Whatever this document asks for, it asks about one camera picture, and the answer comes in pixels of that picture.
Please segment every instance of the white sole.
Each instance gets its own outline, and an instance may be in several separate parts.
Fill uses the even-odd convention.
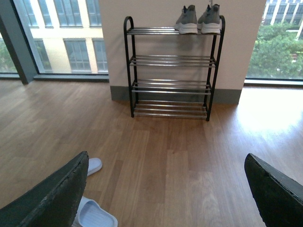
[[[94,174],[102,168],[102,162],[99,158],[90,158],[89,159],[89,169],[87,172],[87,176]]]
[[[175,25],[174,27],[176,30],[179,30],[180,34],[190,34],[190,33],[194,33],[194,34],[198,34],[198,30],[197,30],[197,24],[182,24],[182,23],[178,23]]]
[[[210,23],[210,24],[199,24],[199,27],[201,28],[202,34],[208,34],[208,33],[216,33],[220,34],[220,25],[216,23]]]

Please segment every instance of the yellow building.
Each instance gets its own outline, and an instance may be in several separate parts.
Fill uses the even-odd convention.
[[[98,0],[14,2],[40,73],[107,72]]]

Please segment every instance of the green foliage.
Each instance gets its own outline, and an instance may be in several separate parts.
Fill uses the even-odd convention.
[[[17,72],[3,40],[0,40],[0,72]]]
[[[289,27],[260,26],[248,78],[303,79],[303,40],[296,40],[296,33],[287,31]]]

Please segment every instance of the metal shoe rack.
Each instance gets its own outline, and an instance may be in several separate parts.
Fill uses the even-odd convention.
[[[135,36],[136,35],[180,35],[172,27],[134,27],[132,17],[124,20],[124,40],[126,65],[129,87],[129,100],[131,116],[162,116],[205,119],[209,121],[215,84],[217,80],[224,31],[225,19],[220,16],[222,21],[221,34],[186,34],[186,35],[212,35],[213,43],[210,56],[184,56],[184,55],[136,55]],[[132,56],[128,49],[128,36],[132,38]],[[220,36],[217,56],[214,57],[217,36]],[[139,79],[137,67],[156,66],[156,67],[206,67],[208,74],[206,81],[196,80],[177,80],[177,79]],[[131,80],[131,70],[133,67],[134,80]],[[140,99],[143,93],[152,95],[178,96],[201,96],[202,102],[178,102],[161,100]]]

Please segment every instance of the building window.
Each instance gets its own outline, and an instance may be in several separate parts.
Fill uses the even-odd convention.
[[[104,40],[93,40],[99,72],[108,72]]]
[[[52,27],[51,17],[48,12],[47,4],[45,0],[39,0],[39,6],[42,12],[45,27]]]
[[[52,71],[52,67],[51,64],[49,62],[47,53],[46,53],[46,49],[43,43],[43,40],[35,40],[35,44],[41,59],[41,62],[43,64],[44,70],[45,72],[53,72]]]
[[[301,18],[295,18],[293,20],[293,25],[300,25],[300,22],[301,22]]]
[[[274,5],[274,6],[269,6],[269,7],[268,7],[268,10],[267,10],[267,15],[273,15],[273,14],[274,14],[274,11],[275,11],[275,7],[276,7],[276,5]]]
[[[293,15],[293,14],[294,14],[294,10],[295,10],[295,6],[296,6],[296,5],[289,5],[286,14],[287,14],[287,15]]]
[[[86,0],[90,26],[101,26],[101,15],[98,0]]]
[[[303,5],[299,5],[296,16],[302,17],[303,14]]]
[[[291,19],[285,19],[284,21],[290,24],[290,22],[291,22],[292,20],[291,20]]]
[[[278,23],[281,23],[282,19],[275,19],[275,23],[278,24]]]
[[[54,0],[60,26],[82,26],[77,0]]]
[[[25,16],[28,20],[28,26],[30,27],[38,27],[32,5],[30,4],[30,0],[22,0],[21,4],[26,12]]]
[[[265,19],[263,25],[270,25],[271,19]]]
[[[284,15],[286,5],[280,5],[277,15]]]
[[[65,40],[64,43],[72,72],[90,72],[85,40]]]

